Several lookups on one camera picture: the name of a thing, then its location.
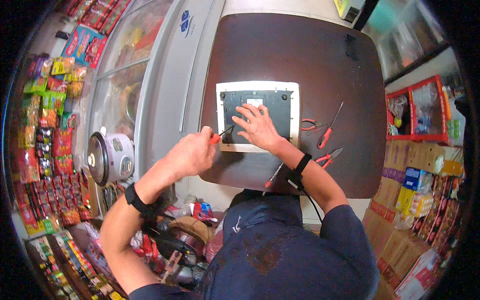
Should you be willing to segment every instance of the rice cooker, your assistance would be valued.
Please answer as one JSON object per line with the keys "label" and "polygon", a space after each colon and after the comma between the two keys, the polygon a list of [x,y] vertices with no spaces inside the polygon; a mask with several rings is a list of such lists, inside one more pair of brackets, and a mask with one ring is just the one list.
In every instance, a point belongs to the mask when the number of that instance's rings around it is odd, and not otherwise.
{"label": "rice cooker", "polygon": [[124,180],[133,174],[133,142],[123,133],[108,133],[105,127],[88,140],[87,162],[95,182]]}

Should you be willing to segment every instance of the white frame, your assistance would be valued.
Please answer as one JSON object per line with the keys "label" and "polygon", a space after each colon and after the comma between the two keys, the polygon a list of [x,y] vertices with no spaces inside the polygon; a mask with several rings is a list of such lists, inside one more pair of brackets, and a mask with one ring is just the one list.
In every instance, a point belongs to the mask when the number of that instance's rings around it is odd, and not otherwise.
{"label": "white frame", "polygon": [[[230,91],[293,91],[290,99],[290,142],[299,147],[300,132],[300,89],[294,82],[278,81],[239,81],[216,84],[216,111],[218,121],[218,132],[225,130],[223,101],[220,98],[220,92]],[[219,143],[220,151],[229,152],[268,152],[252,144],[224,144]]]}

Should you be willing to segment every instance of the person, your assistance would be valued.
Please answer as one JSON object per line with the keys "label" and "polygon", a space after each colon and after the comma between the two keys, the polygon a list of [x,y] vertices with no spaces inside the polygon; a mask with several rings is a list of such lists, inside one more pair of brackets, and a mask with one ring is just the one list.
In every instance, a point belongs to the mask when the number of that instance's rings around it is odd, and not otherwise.
{"label": "person", "polygon": [[[250,104],[233,117],[251,144],[295,169],[304,157],[280,137],[267,107]],[[142,204],[151,204],[167,186],[211,168],[216,145],[213,131],[182,138],[134,184]],[[235,196],[223,225],[223,246],[192,291],[160,284],[130,248],[141,213],[119,197],[100,230],[105,258],[118,283],[137,299],[371,299],[379,274],[362,223],[342,189],[313,160],[301,172],[307,192],[324,212],[320,236],[302,228],[298,196],[245,190]]]}

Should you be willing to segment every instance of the black wristband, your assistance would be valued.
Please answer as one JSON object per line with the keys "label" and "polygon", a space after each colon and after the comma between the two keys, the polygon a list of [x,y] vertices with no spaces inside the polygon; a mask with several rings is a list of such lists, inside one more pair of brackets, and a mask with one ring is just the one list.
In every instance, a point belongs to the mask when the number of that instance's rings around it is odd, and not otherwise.
{"label": "black wristband", "polygon": [[299,164],[294,170],[291,170],[290,173],[287,175],[286,179],[287,182],[290,183],[294,188],[299,191],[303,191],[303,184],[301,183],[303,169],[307,166],[308,162],[312,159],[312,156],[306,153],[302,159],[300,160]]}
{"label": "black wristband", "polygon": [[152,217],[159,206],[158,203],[150,205],[143,203],[143,201],[137,195],[135,183],[132,183],[128,188],[125,189],[125,198],[127,199],[127,203],[129,205],[135,207],[136,210],[146,217]]}

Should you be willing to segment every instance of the tabletop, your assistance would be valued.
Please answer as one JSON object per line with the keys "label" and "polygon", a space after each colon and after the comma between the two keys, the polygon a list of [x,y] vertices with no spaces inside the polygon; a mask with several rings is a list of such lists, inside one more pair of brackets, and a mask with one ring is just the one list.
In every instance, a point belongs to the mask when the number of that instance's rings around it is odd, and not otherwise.
{"label": "tabletop", "polygon": [[[345,34],[355,39],[349,49],[356,51],[350,56],[346,55]],[[217,132],[217,83],[253,80],[298,83],[301,118],[331,123],[343,101],[326,146],[316,146],[325,128],[310,136],[302,132],[300,149],[316,159],[343,147],[327,172],[348,198],[375,195],[384,161],[386,108],[379,57],[368,36],[302,16],[225,16],[215,36],[201,126],[210,126]],[[218,151],[213,167],[200,177],[240,188],[297,193],[285,181],[289,171],[285,166],[273,185],[264,187],[280,164],[270,153]]]}

